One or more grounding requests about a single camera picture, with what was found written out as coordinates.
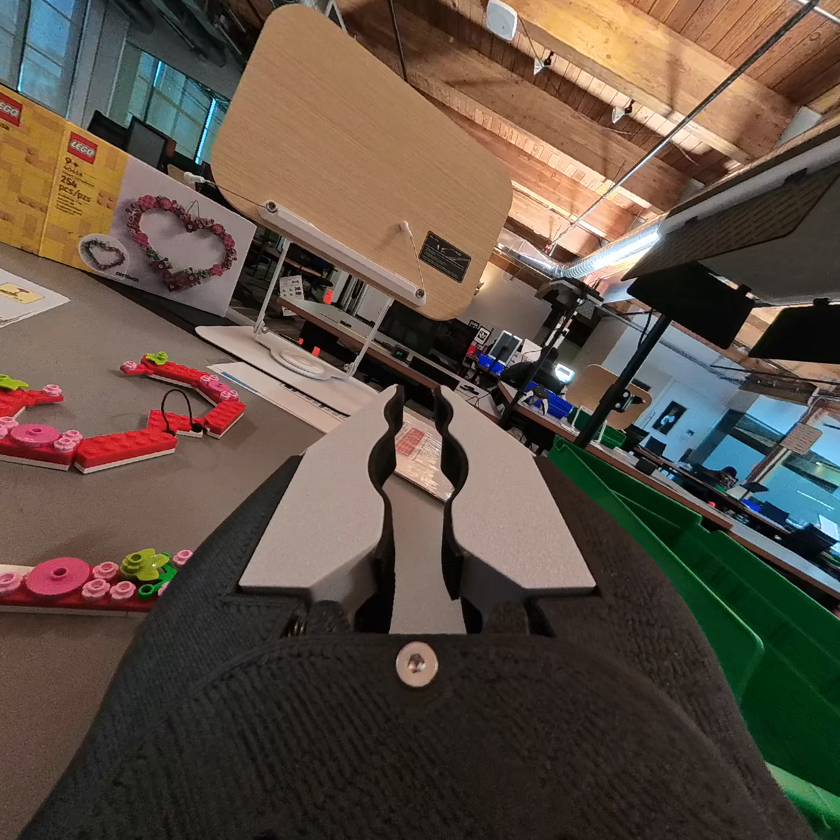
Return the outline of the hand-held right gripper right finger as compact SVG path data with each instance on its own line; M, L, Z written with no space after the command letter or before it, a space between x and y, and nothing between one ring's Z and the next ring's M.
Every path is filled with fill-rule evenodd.
M435 425L452 486L442 542L450 597L524 604L593 593L595 579L530 451L444 386Z

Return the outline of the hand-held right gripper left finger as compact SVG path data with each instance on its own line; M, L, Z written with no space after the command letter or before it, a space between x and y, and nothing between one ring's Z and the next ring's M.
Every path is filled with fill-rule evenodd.
M392 385L310 446L239 578L246 593L368 601L392 542L384 484L396 470L403 389Z

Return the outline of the red lego arc with pink flowers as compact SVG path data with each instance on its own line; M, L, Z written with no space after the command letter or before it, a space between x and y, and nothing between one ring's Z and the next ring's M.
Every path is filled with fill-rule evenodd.
M162 407L151 410L147 428L157 433L220 439L245 413L246 405L228 383L216 374L172 362L166 353L147 353L139 361L127 360L120 365L120 370L124 375L145 376L166 383L183 394L186 390L194 391L209 402L210 408L201 416L194 414L189 401L186 402L186 415Z

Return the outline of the red lego heart segment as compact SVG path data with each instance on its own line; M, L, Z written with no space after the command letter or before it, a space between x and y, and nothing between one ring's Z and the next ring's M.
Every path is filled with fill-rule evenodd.
M47 423L24 423L30 408L62 403L62 389L48 384L39 390L8 374L1 377L1 460L87 475L171 455L176 436L147 425L130 432L87 437L76 429L58 429Z

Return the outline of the red lego strip with pink flowers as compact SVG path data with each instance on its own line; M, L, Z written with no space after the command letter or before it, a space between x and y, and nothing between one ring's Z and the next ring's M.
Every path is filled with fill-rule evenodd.
M142 549L91 564L64 556L27 567L1 567L1 608L9 613L145 615L193 551Z

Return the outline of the lego instruction booklet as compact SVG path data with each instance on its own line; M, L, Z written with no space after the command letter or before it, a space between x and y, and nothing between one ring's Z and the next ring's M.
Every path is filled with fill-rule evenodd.
M56 291L1 269L1 328L69 303Z

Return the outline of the yellow and white lego box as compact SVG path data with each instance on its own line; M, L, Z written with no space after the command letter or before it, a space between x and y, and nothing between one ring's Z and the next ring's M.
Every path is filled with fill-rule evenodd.
M1 88L2 242L223 317L256 226Z

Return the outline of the clear bag with red label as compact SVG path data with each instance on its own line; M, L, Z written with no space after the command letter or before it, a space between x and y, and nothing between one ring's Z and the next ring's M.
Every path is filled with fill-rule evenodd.
M451 497L453 485L441 469L442 438L426 418L404 411L395 457L399 477L442 503Z

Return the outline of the white paper sheet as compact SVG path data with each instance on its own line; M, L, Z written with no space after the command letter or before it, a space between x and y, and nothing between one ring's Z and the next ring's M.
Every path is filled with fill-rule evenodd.
M256 394L322 433L333 431L368 405L384 404L384 398L371 390L351 387L349 392L340 388L336 392L334 382L326 383L327 388L317 395L310 395L299 386L280 381L243 361L210 364L207 369L236 390Z

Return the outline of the long wooden workbench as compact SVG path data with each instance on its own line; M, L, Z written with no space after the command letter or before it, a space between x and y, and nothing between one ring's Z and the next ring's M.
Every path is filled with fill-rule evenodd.
M285 298L280 298L279 302L352 350L360 350L364 341L371 338L366 356L430 390L445 385L462 396L478 398L487 394L485 390L433 362L431 358L384 334L374 332L371 325L332 305Z
M686 480L693 480L694 477L645 448L638 453L627 453L619 448L605 448L601 444L590 443L586 451L719 526L741 546L777 569L838 600L838 572L830 570L825 561L808 560L784 546L783 536L789 531L746 507L740 500L707 486L704 492L709 500L692 495L687 488L675 482L674 477L682 476Z

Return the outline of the black light stand pole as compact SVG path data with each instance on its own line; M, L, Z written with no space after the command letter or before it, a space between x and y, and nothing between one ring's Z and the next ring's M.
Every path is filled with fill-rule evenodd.
M601 430L602 426L607 425L607 419L610 413L623 397L625 391L628 391L635 374L639 371L643 362L646 361L658 341L661 340L671 323L672 318L661 313L655 325L645 332L633 356L626 363L614 383L606 389L600 402L592 411L587 425L578 433L574 441L575 446L586 450L595 434Z

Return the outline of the green plastic bin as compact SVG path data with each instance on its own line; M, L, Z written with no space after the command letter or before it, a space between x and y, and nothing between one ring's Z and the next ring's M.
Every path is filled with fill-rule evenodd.
M692 511L615 496L700 625L772 775L816 837L838 838L837 619Z
M717 660L739 707L764 658L760 635L689 566L699 538L690 532L700 520L676 503L656 506L656 492L609 465L597 465L583 450L556 438L549 461L590 498L649 556L667 582L680 630L692 634Z

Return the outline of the black light panel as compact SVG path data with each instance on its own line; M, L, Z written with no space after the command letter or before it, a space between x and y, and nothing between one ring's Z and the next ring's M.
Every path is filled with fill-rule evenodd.
M748 287L732 287L698 262L640 275L627 291L722 350L731 347L755 306Z
M759 360L839 364L839 304L784 308L749 351Z

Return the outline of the large grey light panel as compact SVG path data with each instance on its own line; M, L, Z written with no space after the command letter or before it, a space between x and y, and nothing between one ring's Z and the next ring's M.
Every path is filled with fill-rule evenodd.
M838 302L839 140L824 142L667 218L624 276L698 263L773 306Z

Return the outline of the silver spiral ventilation duct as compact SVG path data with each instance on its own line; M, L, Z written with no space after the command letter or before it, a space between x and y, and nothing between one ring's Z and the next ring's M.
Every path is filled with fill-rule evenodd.
M597 248L589 255L561 262L545 255L524 238L504 229L496 251L520 266L536 271L549 282L582 280L596 270L638 258L657 244L660 222L653 222Z

